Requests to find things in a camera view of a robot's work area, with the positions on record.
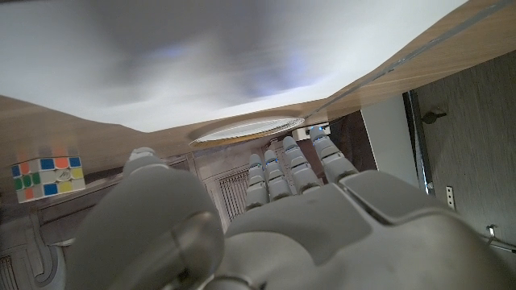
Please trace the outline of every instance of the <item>wooden table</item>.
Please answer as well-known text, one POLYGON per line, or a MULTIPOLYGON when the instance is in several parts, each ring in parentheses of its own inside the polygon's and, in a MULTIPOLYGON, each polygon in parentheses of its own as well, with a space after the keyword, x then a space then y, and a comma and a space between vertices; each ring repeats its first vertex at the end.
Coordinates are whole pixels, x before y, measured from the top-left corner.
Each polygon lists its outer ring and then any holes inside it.
POLYGON ((24 160, 78 154, 85 174, 88 174, 123 166, 137 147, 152 147, 161 156, 183 154, 197 150, 190 148, 189 142, 219 125, 271 115, 304 117, 306 124, 331 120, 514 49, 514 1, 471 0, 438 21, 376 70, 333 96, 318 101, 141 133, 0 97, 2 203, 17 202, 10 165, 24 160))

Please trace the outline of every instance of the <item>white robotic hand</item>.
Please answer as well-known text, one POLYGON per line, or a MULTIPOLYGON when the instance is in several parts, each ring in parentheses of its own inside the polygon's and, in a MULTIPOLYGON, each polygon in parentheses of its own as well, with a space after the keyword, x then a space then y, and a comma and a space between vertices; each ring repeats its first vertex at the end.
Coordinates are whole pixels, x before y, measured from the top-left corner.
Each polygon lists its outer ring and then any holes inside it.
POLYGON ((223 236, 202 184, 135 151, 124 180, 86 218, 70 289, 494 289, 508 268, 459 217, 387 174, 358 173, 320 128, 310 132, 330 184, 292 138, 250 158, 248 211, 223 236))

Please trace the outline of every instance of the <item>rubik's cube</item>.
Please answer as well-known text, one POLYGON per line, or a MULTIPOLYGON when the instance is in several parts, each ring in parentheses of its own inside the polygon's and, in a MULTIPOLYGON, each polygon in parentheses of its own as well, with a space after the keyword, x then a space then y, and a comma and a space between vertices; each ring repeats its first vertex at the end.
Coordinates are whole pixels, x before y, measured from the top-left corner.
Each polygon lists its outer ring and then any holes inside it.
POLYGON ((85 189, 79 157, 40 158, 12 168, 18 203, 85 189))

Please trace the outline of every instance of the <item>electrical outlet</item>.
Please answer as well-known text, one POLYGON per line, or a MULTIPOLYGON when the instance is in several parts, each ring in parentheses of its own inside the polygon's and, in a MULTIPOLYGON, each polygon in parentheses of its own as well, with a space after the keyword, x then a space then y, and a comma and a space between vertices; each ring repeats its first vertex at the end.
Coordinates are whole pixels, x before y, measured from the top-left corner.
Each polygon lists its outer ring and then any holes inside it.
POLYGON ((312 129, 313 127, 323 127, 323 126, 326 126, 323 129, 324 133, 326 135, 329 135, 331 132, 330 132, 330 127, 328 125, 329 125, 329 123, 325 122, 325 123, 321 123, 321 124, 317 124, 317 125, 312 125, 312 126, 306 126, 304 128, 299 128, 299 129, 296 129, 296 130, 292 131, 292 137, 296 141, 301 141, 301 140, 309 139, 310 138, 310 133, 306 133, 306 132, 309 132, 310 129, 312 129))
POLYGON ((453 210, 455 210, 455 199, 453 198, 453 187, 452 186, 446 187, 446 199, 447 199, 448 206, 451 207, 453 210))

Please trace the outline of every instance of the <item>wall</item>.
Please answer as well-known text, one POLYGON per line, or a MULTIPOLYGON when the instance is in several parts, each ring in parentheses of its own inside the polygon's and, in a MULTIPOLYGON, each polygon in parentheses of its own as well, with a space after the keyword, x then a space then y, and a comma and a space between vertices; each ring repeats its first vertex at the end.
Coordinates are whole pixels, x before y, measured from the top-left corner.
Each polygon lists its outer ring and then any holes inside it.
MULTIPOLYGON (((516 245, 516 52, 415 90, 421 115, 447 113, 423 124, 435 196, 453 187, 457 212, 479 234, 516 245)), ((516 273, 516 255, 496 251, 516 273)))
POLYGON ((379 171, 419 187, 402 96, 362 109, 379 171))

